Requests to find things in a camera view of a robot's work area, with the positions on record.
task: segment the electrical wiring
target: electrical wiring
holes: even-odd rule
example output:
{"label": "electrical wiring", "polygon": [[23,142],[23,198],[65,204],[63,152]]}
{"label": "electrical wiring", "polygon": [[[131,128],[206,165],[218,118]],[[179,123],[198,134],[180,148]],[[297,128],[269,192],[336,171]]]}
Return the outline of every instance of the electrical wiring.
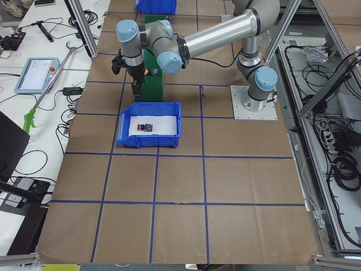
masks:
{"label": "electrical wiring", "polygon": [[347,123],[347,128],[350,129],[350,131],[354,132],[354,133],[358,133],[360,134],[359,132],[357,132],[354,128],[353,128],[353,124],[357,123],[357,122],[360,122],[360,120],[351,120],[349,123]]}
{"label": "electrical wiring", "polygon": [[[297,45],[290,45],[290,46],[287,46],[284,50],[284,53],[285,53],[285,57],[286,57],[286,60],[287,60],[287,63],[288,63],[288,66],[289,66],[289,70],[291,72],[291,75],[292,75],[292,78],[293,78],[293,81],[294,81],[294,84],[296,85],[296,88],[297,88],[297,91],[301,97],[301,99],[304,99],[304,98],[307,98],[307,94],[300,88],[298,82],[297,82],[297,79],[296,79],[296,76],[294,75],[293,73],[293,67],[291,65],[291,62],[290,62],[290,59],[288,57],[288,50],[289,49],[292,49],[292,48],[296,48],[296,49],[300,49],[302,50],[303,48],[306,48],[306,47],[312,47],[312,46],[297,46]],[[331,75],[331,76],[328,76],[324,71],[321,71],[320,70],[320,67],[324,67],[324,66],[321,66],[321,65],[318,65],[318,64],[313,64],[313,65],[308,65],[306,66],[303,71],[302,71],[302,77],[303,79],[306,81],[308,87],[316,93],[315,89],[312,87],[312,86],[318,86],[318,87],[322,87],[322,85],[317,85],[317,84],[314,84],[312,82],[310,82],[308,80],[308,77],[307,75],[310,74],[311,72],[315,72],[317,73],[318,75],[326,78],[327,80],[330,79],[332,76],[334,76],[334,74],[336,73],[336,71],[338,71],[338,69],[340,68],[340,66],[342,66],[345,62],[347,62],[353,55],[355,55],[357,52],[354,52],[350,55],[348,55],[347,57],[345,57],[339,64],[338,66],[336,67],[335,69],[335,72]],[[340,77],[340,79],[338,79],[336,81],[336,83],[330,88],[329,90],[329,95],[328,97],[326,97],[326,102],[329,102],[330,100],[332,100],[336,94],[338,93],[338,91],[340,90],[340,87],[342,84],[344,84],[347,88],[347,90],[349,92],[351,92],[353,95],[355,95],[358,99],[361,100],[361,95],[357,94],[356,91],[351,87],[350,83],[349,83],[349,80],[351,79],[351,73],[353,74],[353,68],[358,64],[360,63],[360,59],[359,58],[355,58],[353,59],[350,63],[347,63],[347,70],[345,71],[345,73]]]}
{"label": "electrical wiring", "polygon": [[199,61],[205,61],[205,62],[209,62],[209,63],[212,63],[212,64],[215,64],[217,66],[220,66],[221,68],[229,68],[230,66],[232,66],[234,64],[234,62],[236,61],[236,59],[238,58],[239,56],[239,53],[235,55],[235,57],[233,58],[233,61],[231,64],[229,65],[221,65],[215,61],[212,61],[212,60],[209,60],[209,59],[203,59],[203,58],[191,58],[191,60],[199,60]]}
{"label": "electrical wiring", "polygon": [[0,200],[4,200],[4,202],[14,202],[14,203],[21,203],[21,204],[29,204],[29,205],[33,205],[33,206],[38,206],[38,207],[49,207],[49,202],[47,203],[41,203],[41,204],[37,204],[37,203],[33,203],[29,200],[27,200],[26,202],[16,202],[14,200],[11,200],[11,199],[0,199]]}
{"label": "electrical wiring", "polygon": [[340,225],[341,231],[344,234],[345,238],[353,245],[361,248],[361,244],[356,242],[355,240],[352,239],[351,236],[349,236],[348,232],[346,231],[345,227],[344,227],[344,223],[342,222],[342,218],[341,218],[341,212],[340,212],[340,206],[338,205],[337,201],[336,201],[336,197],[333,194],[332,188],[331,188],[331,176],[328,174],[328,177],[326,179],[327,182],[327,186],[328,186],[328,191],[330,193],[331,199],[332,199],[332,203],[334,205],[334,208],[336,210],[336,216],[337,216],[337,221]]}
{"label": "electrical wiring", "polygon": [[7,57],[4,58],[3,56],[0,55],[0,58],[1,58],[1,59],[8,59],[9,57],[11,57],[11,55],[12,55],[12,50],[10,49],[9,51],[10,51],[10,53],[9,53],[9,55],[8,55]]}
{"label": "electrical wiring", "polygon": [[[98,14],[92,12],[91,10],[84,10],[85,19],[88,22],[88,25],[94,25],[98,21]],[[75,27],[73,19],[70,17],[68,20],[69,25]]]}
{"label": "electrical wiring", "polygon": [[46,166],[47,161],[48,161],[48,156],[47,156],[46,152],[44,152],[44,151],[42,151],[42,150],[32,150],[32,151],[28,151],[28,152],[24,153],[24,154],[21,156],[20,161],[21,161],[21,159],[22,159],[25,155],[28,155],[28,154],[31,154],[31,153],[34,153],[34,152],[40,152],[40,153],[42,153],[42,154],[45,155],[44,165],[41,166],[40,169],[38,169],[37,171],[34,171],[34,172],[32,172],[32,173],[22,173],[22,172],[19,172],[19,171],[17,171],[17,170],[14,170],[16,173],[21,174],[21,175],[33,175],[33,174],[36,174],[36,173],[38,173],[39,171],[41,171],[41,170]]}
{"label": "electrical wiring", "polygon": [[3,102],[5,102],[5,101],[7,101],[7,100],[10,100],[10,99],[12,99],[13,97],[16,97],[16,96],[19,96],[19,95],[28,95],[28,96],[32,96],[32,97],[34,97],[35,98],[35,101],[37,101],[37,98],[36,98],[36,96],[34,95],[34,94],[15,94],[15,95],[13,95],[13,96],[11,96],[11,97],[9,97],[9,98],[6,98],[6,99],[4,99],[4,100],[0,100],[0,104],[1,103],[3,103]]}
{"label": "electrical wiring", "polygon": [[11,178],[29,178],[32,180],[48,180],[48,181],[52,181],[53,183],[56,183],[56,181],[52,178],[47,178],[47,177],[35,177],[35,176],[10,176]]}
{"label": "electrical wiring", "polygon": [[[335,117],[329,117],[329,116],[327,116],[327,117],[330,119],[334,119],[334,120],[337,119]],[[341,119],[338,119],[338,121],[342,125],[347,127],[347,124],[345,122],[343,122]],[[316,122],[316,114],[314,114],[314,117],[312,118],[312,122],[313,122],[312,126],[315,128],[316,127],[316,123],[315,123]],[[318,141],[320,141],[319,135],[316,131],[315,131],[315,134],[316,134],[316,138],[318,139]],[[335,159],[332,160],[329,157],[329,153],[324,149],[324,147],[322,147],[322,150],[323,150],[324,156],[326,158],[326,162],[327,162],[326,182],[327,182],[328,190],[329,190],[329,193],[332,198],[332,202],[333,202],[333,205],[334,205],[334,208],[336,211],[337,221],[340,225],[341,231],[342,231],[343,235],[345,236],[345,238],[353,245],[361,248],[361,244],[356,242],[355,240],[353,240],[352,237],[349,235],[349,233],[346,231],[344,224],[342,222],[342,218],[341,218],[340,206],[338,205],[338,203],[336,201],[336,197],[331,188],[331,182],[332,182],[331,179],[334,178],[337,186],[339,186],[341,189],[350,191],[352,193],[359,191],[360,185],[361,185],[361,174],[359,173],[359,171],[356,168],[356,161],[347,152],[339,154]],[[354,179],[358,179],[358,184],[356,187],[348,187],[344,184],[344,181],[351,181]]]}
{"label": "electrical wiring", "polygon": [[17,76],[20,77],[20,75],[16,75],[14,73],[0,73],[0,75],[6,75],[6,76]]}
{"label": "electrical wiring", "polygon": [[329,76],[324,71],[321,71],[320,68],[324,68],[325,70],[327,70],[327,67],[318,64],[309,64],[302,70],[303,79],[305,80],[307,86],[315,93],[317,93],[317,91],[313,87],[322,87],[323,85],[317,85],[315,83],[312,83],[311,81],[309,81],[308,76],[312,73],[316,73],[317,75],[322,76],[327,80],[329,79]]}
{"label": "electrical wiring", "polygon": [[59,124],[56,129],[55,129],[55,135],[56,135],[56,138],[58,139],[58,142],[59,142],[59,145],[60,145],[60,148],[61,148],[61,151],[63,154],[65,154],[65,151],[64,151],[64,147],[63,147],[63,144],[61,143],[61,140],[60,140],[60,137],[58,135],[58,133],[60,133],[62,136],[64,136],[65,138],[69,138],[67,137],[65,134],[63,134],[61,131],[60,131],[60,128],[64,128],[64,126],[61,126],[62,124]]}
{"label": "electrical wiring", "polygon": [[45,109],[45,108],[41,108],[40,106],[38,106],[39,109],[41,110],[44,110],[44,111],[52,111],[55,109],[56,107],[56,100],[55,100],[55,97],[58,93],[62,92],[62,90],[58,90],[55,94],[54,94],[54,97],[53,97],[53,100],[54,100],[54,106],[51,108],[51,109]]}
{"label": "electrical wiring", "polygon": [[73,110],[67,109],[67,110],[65,110],[65,111],[61,114],[61,116],[60,116],[61,121],[62,121],[64,124],[69,124],[67,121],[65,121],[65,120],[63,119],[64,114],[65,114],[66,112],[73,112],[73,113],[69,114],[68,117],[72,117],[73,115],[75,115],[75,113],[74,113]]}
{"label": "electrical wiring", "polygon": [[[96,15],[96,21],[92,21],[92,23],[91,23],[90,25],[93,25],[93,24],[95,24],[95,23],[98,21],[98,16],[97,16],[97,14],[95,14],[95,15]],[[55,29],[56,29],[56,27],[57,27],[58,25],[61,25],[61,26],[64,26],[64,27],[68,27],[68,28],[70,28],[70,29],[77,30],[77,28],[76,28],[75,26],[63,24],[63,21],[64,21],[64,19],[61,18],[61,17],[58,17],[58,18],[48,18],[48,19],[46,19],[46,20],[43,20],[43,21],[42,21],[42,24],[55,24],[54,27],[51,28],[51,30],[49,31],[50,36],[51,36],[53,39],[55,39],[55,40],[59,40],[59,39],[62,39],[62,38],[69,37],[69,36],[71,36],[71,35],[77,34],[77,32],[73,32],[73,33],[66,34],[66,35],[61,36],[61,37],[55,37],[55,36],[52,34],[52,32],[55,31]],[[33,26],[33,24],[28,24],[28,25],[25,25],[25,26],[20,27],[20,28],[18,28],[18,29],[19,29],[19,30],[22,30],[22,29],[25,28],[25,27],[31,27],[31,26]]]}

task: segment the small electronic component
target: small electronic component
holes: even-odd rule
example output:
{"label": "small electronic component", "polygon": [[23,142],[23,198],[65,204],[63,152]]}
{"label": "small electronic component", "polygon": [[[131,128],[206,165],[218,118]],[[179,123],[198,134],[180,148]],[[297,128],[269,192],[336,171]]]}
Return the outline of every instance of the small electronic component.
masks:
{"label": "small electronic component", "polygon": [[4,38],[0,36],[0,46],[3,48],[4,51],[16,51],[21,42],[23,41],[26,33],[22,32],[18,29],[14,34],[10,37],[5,36]]}
{"label": "small electronic component", "polygon": [[158,70],[157,69],[145,69],[144,75],[145,76],[158,76]]}
{"label": "small electronic component", "polygon": [[138,131],[145,131],[145,132],[151,132],[153,131],[153,124],[138,124],[137,126]]}

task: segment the metal base plate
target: metal base plate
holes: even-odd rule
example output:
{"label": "metal base plate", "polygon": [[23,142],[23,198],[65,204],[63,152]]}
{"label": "metal base plate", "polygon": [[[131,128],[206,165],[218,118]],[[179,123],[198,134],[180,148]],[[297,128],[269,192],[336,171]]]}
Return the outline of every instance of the metal base plate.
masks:
{"label": "metal base plate", "polygon": [[231,20],[233,18],[234,18],[233,14],[222,14],[221,15],[221,22],[229,21],[229,20]]}
{"label": "metal base plate", "polygon": [[249,86],[231,86],[233,113],[235,120],[278,120],[274,103],[267,103],[265,109],[261,112],[250,112],[241,104],[242,95],[248,90]]}

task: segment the gray cylindrical arm link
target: gray cylindrical arm link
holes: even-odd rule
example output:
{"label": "gray cylindrical arm link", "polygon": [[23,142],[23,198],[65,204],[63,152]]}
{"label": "gray cylindrical arm link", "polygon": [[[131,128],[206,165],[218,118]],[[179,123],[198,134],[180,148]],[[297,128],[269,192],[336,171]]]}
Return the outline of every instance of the gray cylindrical arm link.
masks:
{"label": "gray cylindrical arm link", "polygon": [[190,58],[194,58],[231,42],[255,35],[256,31],[256,17],[250,10],[246,10],[240,16],[190,34],[184,39]]}
{"label": "gray cylindrical arm link", "polygon": [[257,35],[267,31],[276,21],[280,12],[279,0],[232,0],[235,5],[234,15],[239,16],[247,9],[256,11],[259,17],[259,30]]}

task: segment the table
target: table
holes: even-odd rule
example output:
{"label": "table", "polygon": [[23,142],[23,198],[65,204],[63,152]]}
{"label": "table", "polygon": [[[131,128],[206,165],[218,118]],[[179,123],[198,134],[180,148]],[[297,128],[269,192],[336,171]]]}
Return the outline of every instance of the table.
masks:
{"label": "table", "polygon": [[[99,16],[99,21],[91,27],[92,32],[97,35],[100,33],[101,28],[98,29],[97,25],[102,25],[102,15],[107,10],[109,0],[81,0],[84,9],[95,10]],[[67,21],[68,10],[64,4],[64,1],[56,1],[55,6],[37,7],[32,6],[27,15],[21,22],[21,26],[33,23],[37,20],[47,18],[64,17],[64,21]],[[44,24],[45,28],[49,29],[50,24]],[[71,33],[66,27],[59,27],[59,30],[54,32],[54,35],[61,36],[67,33]],[[17,52],[13,52],[8,59],[0,59],[0,73],[15,73],[21,74],[23,66],[30,57],[57,57],[62,61],[68,49],[65,44],[67,41],[71,42],[71,46],[75,46],[79,43],[75,36],[69,36],[68,38],[55,40],[53,43],[45,38],[42,32],[37,26],[24,28],[27,32],[23,43],[20,45]],[[8,56],[7,52],[2,54],[2,57]],[[87,75],[90,69],[91,60],[87,56],[84,48],[78,49],[71,56],[69,61],[65,64],[65,69],[61,72],[58,80],[56,81],[53,89],[48,95],[45,96],[41,107],[52,108],[54,105],[54,94],[57,90],[61,90],[63,87],[80,86],[84,87],[87,79]],[[18,77],[4,77],[0,76],[0,101],[15,95],[14,88],[17,83]],[[29,112],[35,103],[35,99],[32,96],[16,96],[8,101],[0,103],[0,110],[4,112],[12,121],[23,127],[24,115]],[[47,165],[36,174],[37,177],[48,177],[53,180],[57,179],[59,168],[63,160],[61,154],[61,148],[58,139],[55,135],[55,128],[58,123],[61,122],[60,116],[64,110],[68,109],[68,102],[66,98],[61,94],[56,96],[56,108],[53,111],[37,110],[36,117],[34,119],[36,128],[30,129],[30,141],[25,152],[30,150],[44,150],[49,157]],[[68,141],[66,138],[59,136],[64,148]],[[35,152],[24,157],[17,169],[21,172],[31,172],[34,169],[38,169],[43,165],[44,155]],[[50,186],[49,191],[52,191],[54,186]],[[0,197],[0,203],[2,202],[5,194]],[[43,202],[49,200],[49,196],[44,198]],[[19,215],[13,215],[10,213],[0,212],[0,220],[6,221],[0,225],[0,255],[6,255],[24,217]]]}
{"label": "table", "polygon": [[[100,35],[101,28],[98,29],[97,26],[102,25],[103,23],[102,15],[107,10],[109,1],[110,0],[81,1],[84,10],[90,9],[91,11],[96,12],[99,16],[98,22],[90,26],[92,33],[96,37]],[[27,15],[21,22],[20,27],[24,27],[39,20],[46,20],[48,18],[63,18],[63,23],[68,24],[69,11],[65,5],[65,2],[56,1],[55,6],[35,7],[32,5]],[[50,21],[59,23],[60,19]],[[50,29],[52,29],[55,24],[44,23],[43,26],[48,31],[50,31]],[[8,59],[0,59],[0,67],[23,68],[28,58],[35,57],[58,57],[60,61],[62,61],[68,53],[68,49],[65,46],[67,42],[70,42],[70,46],[78,47],[82,45],[82,41],[76,38],[75,35],[71,35],[59,40],[54,39],[54,42],[49,42],[39,27],[36,25],[32,27],[25,27],[23,28],[23,31],[27,33],[23,43],[16,52],[11,53],[11,57]],[[58,25],[56,30],[52,32],[52,35],[55,37],[62,37],[64,35],[76,32],[76,29]],[[6,58],[9,56],[9,54],[10,52],[5,51],[2,54],[2,57]],[[90,65],[91,59],[87,55],[84,47],[82,47],[74,52],[74,57],[65,64],[64,69],[88,71],[90,69]]]}
{"label": "table", "polygon": [[[195,2],[181,1],[170,16],[175,33],[220,22],[200,14],[222,14],[224,5]],[[109,11],[122,11],[116,3]],[[278,121],[234,120],[229,86],[246,84],[235,65],[191,60],[165,76],[165,101],[183,108],[177,149],[115,146],[119,113],[133,103],[131,78],[104,69],[118,49],[115,17],[105,20],[105,54],[93,61],[81,98],[37,248],[42,261],[310,263],[318,251],[281,108]],[[203,57],[230,63],[232,46]]]}

